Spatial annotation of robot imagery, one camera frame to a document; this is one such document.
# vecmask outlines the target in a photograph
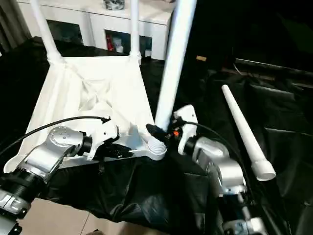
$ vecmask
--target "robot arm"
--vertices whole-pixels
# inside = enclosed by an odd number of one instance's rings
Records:
[[[197,137],[197,126],[184,124],[191,121],[197,124],[194,108],[189,105],[174,113],[173,129],[165,133],[162,129],[147,125],[152,136],[166,145],[172,140],[180,154],[192,156],[208,176],[210,191],[217,200],[225,235],[268,235],[262,219],[251,214],[247,206],[246,183],[240,165],[230,158],[228,149],[217,141]]]
[[[35,147],[0,183],[0,235],[22,231],[16,219],[23,219],[32,201],[59,168],[64,157],[91,150],[92,138],[67,127],[53,128],[44,143]]]

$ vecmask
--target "black fabric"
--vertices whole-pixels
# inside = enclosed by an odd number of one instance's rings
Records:
[[[107,55],[93,47],[57,44],[63,56]],[[231,157],[243,166],[252,204],[260,210],[269,234],[306,235],[313,231],[312,89],[288,80],[262,81],[222,73],[208,73],[185,59],[175,109],[195,107],[199,123],[220,133],[231,146]],[[28,41],[0,57],[3,125],[0,148],[27,128],[48,63],[41,41]],[[143,61],[141,72],[149,103],[156,111],[163,63]],[[258,182],[224,100],[228,84],[277,177]],[[198,128],[198,133],[219,140]],[[0,159],[5,162],[19,147]],[[105,172],[88,165],[59,170],[41,197],[87,210],[99,218],[129,221],[171,234],[214,234],[217,205],[202,170],[190,157],[171,147],[160,162],[136,158],[110,162]]]

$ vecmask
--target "white tube end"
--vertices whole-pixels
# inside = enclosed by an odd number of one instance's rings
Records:
[[[276,176],[276,172],[272,164],[267,160],[253,162],[251,168],[259,181],[272,180]]]
[[[152,152],[152,155],[149,157],[155,161],[162,160],[167,151],[165,144],[154,137],[148,141],[148,148]]]

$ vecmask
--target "white cylindrical tube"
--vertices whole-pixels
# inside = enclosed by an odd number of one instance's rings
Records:
[[[155,119],[155,124],[164,131],[167,131],[173,112],[196,4],[197,0],[178,0],[173,15],[168,54]]]
[[[139,48],[139,0],[131,0],[131,52],[130,55],[138,59],[141,64],[141,54]]]
[[[31,0],[30,1],[31,7],[34,12],[34,16],[36,18],[37,24],[39,26],[42,39],[45,45],[45,49],[47,50],[47,58],[49,61],[59,61],[62,62],[62,57],[58,52],[53,37],[51,35],[48,23],[40,10],[40,5],[38,0]]]
[[[233,94],[227,85],[222,86],[222,91],[235,120],[240,136],[251,159],[251,168],[259,181],[275,178],[276,172],[272,164],[265,158],[253,132],[251,131],[243,113],[241,112]]]

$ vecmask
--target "cabinet door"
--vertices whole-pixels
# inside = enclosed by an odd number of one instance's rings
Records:
[[[19,3],[29,31],[41,37],[40,30],[29,3]],[[89,13],[57,7],[41,6],[55,40],[95,46]]]
[[[122,41],[124,53],[130,52],[130,19],[97,14],[90,14],[90,19],[96,47],[110,49],[114,46],[117,38]],[[153,23],[139,22],[140,52],[143,57],[149,54],[146,53],[147,51],[151,53],[153,47],[153,33],[151,30],[153,27]]]

